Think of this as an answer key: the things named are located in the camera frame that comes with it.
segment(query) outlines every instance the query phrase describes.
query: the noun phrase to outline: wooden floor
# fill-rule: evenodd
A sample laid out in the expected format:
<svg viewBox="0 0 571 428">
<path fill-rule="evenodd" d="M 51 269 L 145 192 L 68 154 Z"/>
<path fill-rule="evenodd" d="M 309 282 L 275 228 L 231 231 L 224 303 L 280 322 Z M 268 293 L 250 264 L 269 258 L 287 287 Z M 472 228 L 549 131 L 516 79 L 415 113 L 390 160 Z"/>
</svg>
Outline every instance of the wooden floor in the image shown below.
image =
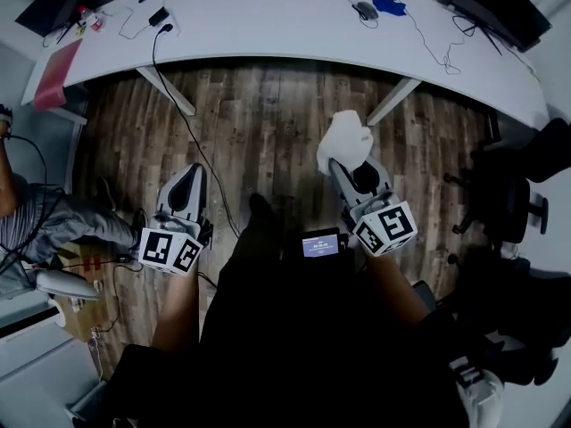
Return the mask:
<svg viewBox="0 0 571 428">
<path fill-rule="evenodd" d="M 177 63 L 161 67 L 196 107 L 191 129 L 224 185 L 240 229 L 248 220 L 248 197 L 260 192 L 288 225 L 307 230 L 340 223 L 340 204 L 328 178 L 317 170 L 316 151 L 336 111 L 354 109 L 365 117 L 397 78 L 326 62 L 237 59 Z M 201 161 L 184 121 L 170 102 L 135 73 L 90 85 L 88 124 L 75 166 L 75 190 L 90 195 L 97 176 L 115 185 L 121 216 L 143 207 L 155 211 L 157 190 L 176 171 Z M 484 139 L 481 105 L 443 90 L 418 89 L 373 128 L 380 158 L 418 225 L 418 239 L 395 252 L 411 282 L 424 279 L 437 297 L 455 284 L 449 253 L 482 243 L 477 227 L 451 232 L 466 211 L 461 192 L 442 182 L 469 164 Z M 209 178 L 207 217 L 214 225 L 211 251 L 200 269 L 212 280 L 230 256 L 235 237 L 228 226 L 218 186 Z M 133 274 L 106 271 L 107 300 L 121 319 L 100 340 L 104 375 L 116 366 L 128 343 L 148 344 L 161 307 L 166 276 L 145 268 Z M 213 289 L 201 280 L 201 317 Z"/>
</svg>

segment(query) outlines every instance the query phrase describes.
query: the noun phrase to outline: gray pants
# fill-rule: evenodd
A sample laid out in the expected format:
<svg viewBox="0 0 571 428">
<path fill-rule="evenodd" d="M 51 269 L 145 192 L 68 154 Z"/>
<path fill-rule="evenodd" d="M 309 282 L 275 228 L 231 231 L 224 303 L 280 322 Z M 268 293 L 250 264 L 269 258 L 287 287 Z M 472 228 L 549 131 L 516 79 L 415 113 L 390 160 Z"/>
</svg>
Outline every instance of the gray pants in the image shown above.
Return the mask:
<svg viewBox="0 0 571 428">
<path fill-rule="evenodd" d="M 46 194 L 45 214 L 58 197 L 58 193 Z M 81 236 L 94 236 L 128 249 L 137 245 L 137 232 L 117 214 L 97 202 L 66 196 L 55 204 L 54 212 L 40 227 L 23 256 L 32 263 L 44 262 L 63 244 Z"/>
</svg>

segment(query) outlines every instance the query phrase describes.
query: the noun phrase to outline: hand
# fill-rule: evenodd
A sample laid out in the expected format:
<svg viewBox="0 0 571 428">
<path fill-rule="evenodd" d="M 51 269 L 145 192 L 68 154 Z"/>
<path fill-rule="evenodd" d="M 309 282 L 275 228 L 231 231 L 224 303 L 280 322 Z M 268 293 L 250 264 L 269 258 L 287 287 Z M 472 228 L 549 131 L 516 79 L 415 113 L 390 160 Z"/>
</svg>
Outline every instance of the hand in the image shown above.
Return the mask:
<svg viewBox="0 0 571 428">
<path fill-rule="evenodd" d="M 0 138 L 6 137 L 10 133 L 10 125 L 5 120 L 0 120 Z"/>
</svg>

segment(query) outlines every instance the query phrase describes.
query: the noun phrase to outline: small screen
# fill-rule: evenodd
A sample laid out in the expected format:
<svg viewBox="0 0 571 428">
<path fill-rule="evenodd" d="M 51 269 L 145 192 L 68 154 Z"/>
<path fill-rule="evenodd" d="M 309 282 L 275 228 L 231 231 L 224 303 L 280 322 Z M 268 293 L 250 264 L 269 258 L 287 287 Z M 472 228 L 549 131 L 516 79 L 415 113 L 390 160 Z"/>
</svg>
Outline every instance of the small screen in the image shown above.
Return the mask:
<svg viewBox="0 0 571 428">
<path fill-rule="evenodd" d="M 304 257 L 323 257 L 339 252 L 337 235 L 318 236 L 302 240 Z"/>
</svg>

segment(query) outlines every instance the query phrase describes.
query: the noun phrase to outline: blue object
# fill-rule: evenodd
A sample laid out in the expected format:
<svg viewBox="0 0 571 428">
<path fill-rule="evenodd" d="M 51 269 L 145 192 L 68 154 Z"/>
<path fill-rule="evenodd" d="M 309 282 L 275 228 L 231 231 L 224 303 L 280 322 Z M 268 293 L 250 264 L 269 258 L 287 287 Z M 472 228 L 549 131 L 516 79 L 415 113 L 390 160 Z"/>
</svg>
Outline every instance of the blue object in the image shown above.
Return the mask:
<svg viewBox="0 0 571 428">
<path fill-rule="evenodd" d="M 406 15 L 404 9 L 407 5 L 401 2 L 395 2 L 394 0 L 373 0 L 373 5 L 379 10 L 379 12 L 388 12 L 395 16 Z"/>
</svg>

